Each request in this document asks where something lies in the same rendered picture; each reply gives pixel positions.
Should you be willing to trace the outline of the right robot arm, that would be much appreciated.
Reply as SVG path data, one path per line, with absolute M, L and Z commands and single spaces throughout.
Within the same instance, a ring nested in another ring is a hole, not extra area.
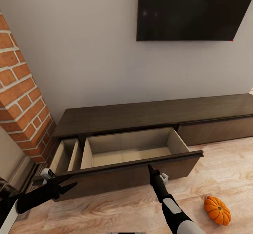
M 162 210 L 166 222 L 173 234 L 206 234 L 190 217 L 177 205 L 177 202 L 165 188 L 168 183 L 168 176 L 165 173 L 160 175 L 160 171 L 154 170 L 148 164 L 150 173 L 150 185 L 162 203 Z

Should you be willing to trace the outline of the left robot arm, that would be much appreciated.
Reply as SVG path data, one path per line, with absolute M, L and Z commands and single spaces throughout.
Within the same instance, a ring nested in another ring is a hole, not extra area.
M 60 197 L 59 193 L 64 194 L 77 185 L 77 182 L 74 182 L 61 187 L 59 184 L 71 178 L 73 174 L 56 178 L 50 168 L 45 168 L 41 176 L 44 178 L 42 187 L 27 194 L 16 194 L 0 201 L 0 234 L 9 234 L 19 214 L 25 213 L 52 198 L 57 200 Z

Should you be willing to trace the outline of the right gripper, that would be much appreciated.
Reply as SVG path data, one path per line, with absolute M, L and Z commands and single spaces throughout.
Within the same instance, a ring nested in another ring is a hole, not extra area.
M 153 186 L 154 191 L 158 188 L 165 187 L 161 177 L 160 177 L 160 171 L 154 170 L 150 164 L 148 164 L 149 173 L 150 173 L 150 185 Z

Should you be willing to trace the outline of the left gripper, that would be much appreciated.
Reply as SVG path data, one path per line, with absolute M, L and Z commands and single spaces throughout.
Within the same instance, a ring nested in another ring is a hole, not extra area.
M 59 193 L 64 194 L 68 192 L 68 190 L 70 190 L 75 185 L 77 185 L 77 182 L 71 183 L 63 187 L 61 187 L 59 184 L 71 178 L 72 176 L 73 174 L 68 174 L 68 175 L 57 177 L 57 178 L 48 179 L 46 185 L 43 185 L 40 188 L 34 189 L 31 192 L 31 196 L 30 196 L 32 207 L 33 208 L 37 207 L 52 198 L 57 200 L 60 197 Z

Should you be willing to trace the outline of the pumpkin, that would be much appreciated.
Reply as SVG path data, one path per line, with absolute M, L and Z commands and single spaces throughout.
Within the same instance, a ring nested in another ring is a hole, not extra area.
M 204 204 L 208 216 L 217 224 L 222 224 L 224 226 L 229 224 L 231 221 L 230 211 L 221 200 L 216 197 L 208 196 Z

